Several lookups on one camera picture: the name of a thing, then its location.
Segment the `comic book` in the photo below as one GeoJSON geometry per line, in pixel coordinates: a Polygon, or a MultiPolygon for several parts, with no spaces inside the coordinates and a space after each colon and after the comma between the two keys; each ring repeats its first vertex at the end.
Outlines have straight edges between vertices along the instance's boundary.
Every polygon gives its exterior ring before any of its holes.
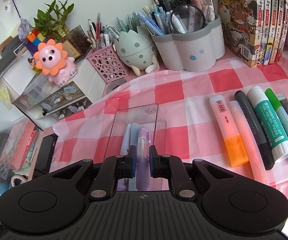
{"type": "Polygon", "coordinates": [[[276,32],[278,9],[279,9],[279,0],[271,0],[271,23],[270,23],[269,38],[268,38],[268,42],[266,46],[263,65],[268,65],[270,58],[271,58],[275,32],[276,32]]]}
{"type": "Polygon", "coordinates": [[[278,52],[275,56],[275,61],[279,61],[281,59],[282,51],[284,48],[286,34],[288,31],[288,0],[284,0],[284,19],[283,19],[283,27],[281,33],[281,39],[279,43],[278,52]]]}
{"type": "Polygon", "coordinates": [[[279,43],[281,39],[282,27],[283,27],[283,18],[284,18],[284,0],[279,0],[279,10],[278,10],[278,18],[276,22],[276,31],[275,31],[275,38],[272,48],[272,53],[270,57],[269,63],[275,62],[275,57],[278,52],[279,43]]]}
{"type": "Polygon", "coordinates": [[[218,0],[226,46],[250,66],[261,51],[264,0],[218,0]]]}
{"type": "Polygon", "coordinates": [[[271,22],[271,0],[264,0],[264,10],[263,10],[263,34],[262,43],[260,51],[260,56],[257,61],[257,65],[261,66],[264,63],[265,52],[267,48],[269,32],[270,32],[270,22],[271,22]]]}

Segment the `metal screw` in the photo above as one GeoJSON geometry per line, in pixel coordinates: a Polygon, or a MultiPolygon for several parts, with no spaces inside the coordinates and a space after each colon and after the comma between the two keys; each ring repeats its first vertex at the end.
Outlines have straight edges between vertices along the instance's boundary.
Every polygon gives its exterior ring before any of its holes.
{"type": "Polygon", "coordinates": [[[195,192],[193,190],[190,189],[183,189],[179,192],[181,197],[184,198],[190,198],[190,197],[194,197],[195,196],[195,192]]]}
{"type": "Polygon", "coordinates": [[[93,190],[91,192],[91,196],[95,197],[95,198],[105,197],[106,196],[106,191],[101,190],[101,189],[93,190]]]}

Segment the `orange lion mane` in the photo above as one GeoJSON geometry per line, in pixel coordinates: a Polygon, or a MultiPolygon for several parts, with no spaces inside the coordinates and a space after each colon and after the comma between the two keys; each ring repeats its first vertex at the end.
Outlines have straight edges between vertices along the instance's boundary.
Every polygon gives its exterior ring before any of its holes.
{"type": "Polygon", "coordinates": [[[38,51],[34,54],[34,59],[37,61],[36,68],[41,69],[44,75],[51,74],[52,76],[56,76],[59,70],[66,66],[66,60],[65,60],[66,57],[67,57],[67,51],[63,50],[63,44],[62,43],[56,44],[54,40],[49,40],[47,43],[42,42],[38,44],[38,51]],[[44,68],[42,62],[40,62],[39,60],[39,52],[46,45],[52,45],[56,47],[61,52],[61,55],[62,55],[62,58],[59,61],[59,63],[51,69],[44,68]]]}

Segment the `magnifying glass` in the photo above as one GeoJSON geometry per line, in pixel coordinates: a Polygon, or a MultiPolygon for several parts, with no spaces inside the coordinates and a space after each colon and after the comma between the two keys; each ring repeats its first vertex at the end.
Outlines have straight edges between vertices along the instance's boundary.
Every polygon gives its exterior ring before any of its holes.
{"type": "Polygon", "coordinates": [[[180,34],[199,31],[205,27],[205,22],[203,12],[191,4],[179,5],[171,13],[172,27],[180,34]]]}

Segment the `lucky bamboo plant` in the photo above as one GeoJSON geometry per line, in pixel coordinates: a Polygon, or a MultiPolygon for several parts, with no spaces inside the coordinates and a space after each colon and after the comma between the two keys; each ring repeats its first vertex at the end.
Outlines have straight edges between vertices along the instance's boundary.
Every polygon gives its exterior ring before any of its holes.
{"type": "Polygon", "coordinates": [[[54,39],[60,41],[67,34],[70,33],[65,22],[68,15],[73,11],[74,4],[72,3],[66,8],[67,0],[63,4],[59,1],[61,7],[56,4],[54,0],[51,4],[46,4],[48,10],[43,12],[37,11],[37,18],[34,18],[36,28],[42,33],[43,36],[52,36],[54,39]]]}

